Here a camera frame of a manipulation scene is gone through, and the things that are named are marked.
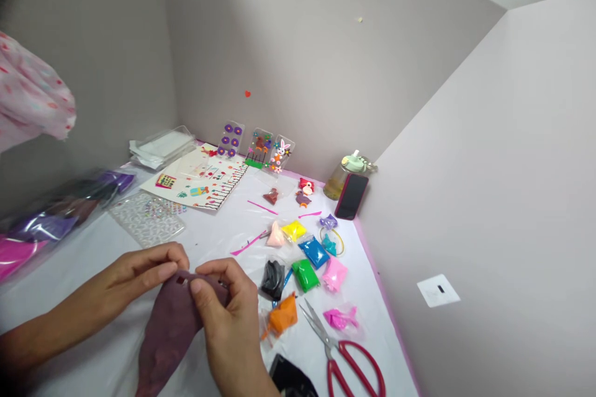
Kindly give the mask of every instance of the wall switch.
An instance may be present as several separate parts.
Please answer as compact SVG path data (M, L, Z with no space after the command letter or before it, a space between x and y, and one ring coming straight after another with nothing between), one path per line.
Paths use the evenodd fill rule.
M418 283L420 293L429 307L461 301L445 275L439 275Z

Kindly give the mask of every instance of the clay bird figure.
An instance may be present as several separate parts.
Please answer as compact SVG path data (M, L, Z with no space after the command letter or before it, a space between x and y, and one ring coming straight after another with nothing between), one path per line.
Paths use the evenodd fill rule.
M300 208L305 207L308 208L309 207L309 203L312 200L309 199L303 191L298 191L296 192L296 202L298 202L300 204Z

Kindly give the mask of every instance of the pink table edge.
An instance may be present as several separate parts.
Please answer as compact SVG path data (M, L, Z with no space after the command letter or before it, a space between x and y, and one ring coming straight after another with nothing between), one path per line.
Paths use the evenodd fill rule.
M199 140L197 140L197 141L199 142L199 145L203 144L203 141L199 141ZM310 179L310 178L302 176L300 174L296 174L295 172L292 172L292 171L283 171L281 174L286 177L294 178L297 180L299 180L300 178L306 178L308 180L312 180L314 182L315 186L318 186L321 189L323 189L323 187L325 186L325 183L323 183L322 181ZM364 236L364 231L362 229L360 219L358 217L356 217L353 220L353 222L354 222L354 226L356 227L356 233L358 234L360 243L362 244L362 247L364 248L364 252L366 253L368 262L371 265L372 272L374 273L374 278L377 281L377 286L379 287L379 291L381 292L381 297L383 298L383 302L385 303L387 313L389 313L389 318L391 319L391 322L393 323L393 328L395 329L395 335L397 336L399 345L401 346L402 352L404 353L405 363L407 364L408 370L410 371L410 376L412 377L412 381L414 382L414 386L416 387L416 392L418 393L418 397L422 397L422 392L420 392L420 384L418 383L418 380L416 379L416 375L414 374L414 367L412 366L412 361L410 360L408 351L405 348L404 339L402 337L402 334L399 331L399 328L397 327L397 321L395 320L395 315L393 314L393 312L391 311L391 307L389 306L389 299L387 297L387 292L385 291L385 287L383 287L383 283L381 282L381 275L379 274L377 265L374 263L373 255L371 254L371 250L368 246L368 242L366 241L366 237Z

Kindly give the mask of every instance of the fingernail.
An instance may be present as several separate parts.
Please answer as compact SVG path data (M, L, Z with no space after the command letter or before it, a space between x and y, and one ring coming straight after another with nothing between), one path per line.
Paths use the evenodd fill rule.
M191 282L191 291L193 292L193 294L197 294L201 291L202 288L202 284L200 280L195 279L194 281Z
M168 262L167 264L162 264L157 270L157 274L160 277L160 280L164 281L170 278L174 273L178 270L178 265L175 262Z

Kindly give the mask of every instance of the smartphone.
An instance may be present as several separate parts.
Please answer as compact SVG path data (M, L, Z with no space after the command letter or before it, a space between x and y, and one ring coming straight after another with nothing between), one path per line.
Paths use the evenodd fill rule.
M345 220L354 220L362 202L368 178L356 174L348 175L341 191L340 201L335 209L335 216Z

